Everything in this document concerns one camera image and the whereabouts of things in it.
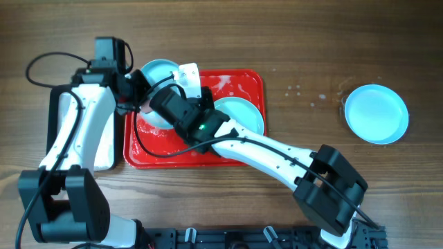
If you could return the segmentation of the white plate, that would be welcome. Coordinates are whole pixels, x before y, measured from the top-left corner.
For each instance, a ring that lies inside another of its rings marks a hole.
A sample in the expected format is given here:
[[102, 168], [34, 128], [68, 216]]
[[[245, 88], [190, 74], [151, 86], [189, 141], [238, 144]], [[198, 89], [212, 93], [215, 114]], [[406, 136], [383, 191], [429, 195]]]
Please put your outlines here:
[[397, 142], [409, 126], [406, 103], [396, 92], [379, 84], [353, 90], [343, 101], [343, 114], [356, 136], [375, 145]]
[[227, 114], [243, 127], [257, 134], [264, 135], [264, 118], [259, 109], [243, 98], [225, 97], [215, 101], [216, 110]]
[[[160, 80], [171, 76], [172, 71], [177, 71], [179, 69], [179, 65], [173, 61], [168, 59], [155, 59], [151, 62], [148, 62], [141, 68], [141, 72], [145, 76], [148, 83], [152, 86]], [[141, 117], [146, 121], [149, 125], [158, 128], [158, 129], [172, 129], [173, 126], [169, 124], [166, 120], [164, 120], [159, 114], [155, 111], [151, 111], [149, 113], [141, 112]]]

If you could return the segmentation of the pink green sponge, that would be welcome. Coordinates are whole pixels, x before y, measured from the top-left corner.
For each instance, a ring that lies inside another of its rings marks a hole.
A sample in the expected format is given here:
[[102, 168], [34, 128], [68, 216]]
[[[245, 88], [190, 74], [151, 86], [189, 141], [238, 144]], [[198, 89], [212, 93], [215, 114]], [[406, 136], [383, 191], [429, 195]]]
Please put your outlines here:
[[153, 109], [150, 106], [150, 100], [147, 100], [139, 107], [141, 113], [151, 113]]

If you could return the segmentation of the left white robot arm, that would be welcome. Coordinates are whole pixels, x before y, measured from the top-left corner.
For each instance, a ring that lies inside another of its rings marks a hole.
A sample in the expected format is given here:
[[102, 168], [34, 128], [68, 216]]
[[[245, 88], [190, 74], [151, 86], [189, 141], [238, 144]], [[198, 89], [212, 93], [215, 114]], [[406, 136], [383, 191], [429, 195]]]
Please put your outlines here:
[[53, 88], [71, 96], [63, 126], [36, 170], [20, 174], [24, 205], [15, 246], [28, 224], [39, 243], [77, 243], [98, 248], [151, 248], [138, 220], [112, 215], [93, 177], [103, 130], [119, 94], [132, 99], [135, 84], [115, 69], [79, 69], [70, 85]]

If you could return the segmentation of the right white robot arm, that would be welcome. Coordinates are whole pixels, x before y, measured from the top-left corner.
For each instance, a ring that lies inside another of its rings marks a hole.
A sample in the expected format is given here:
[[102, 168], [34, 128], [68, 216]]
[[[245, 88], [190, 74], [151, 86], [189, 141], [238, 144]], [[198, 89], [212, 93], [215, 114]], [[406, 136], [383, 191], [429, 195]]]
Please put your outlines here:
[[333, 248], [350, 245], [368, 184], [339, 150], [322, 145], [313, 151], [259, 135], [221, 111], [199, 107], [182, 89], [169, 91], [164, 106], [191, 149], [237, 160], [278, 180], [319, 227], [322, 241]]

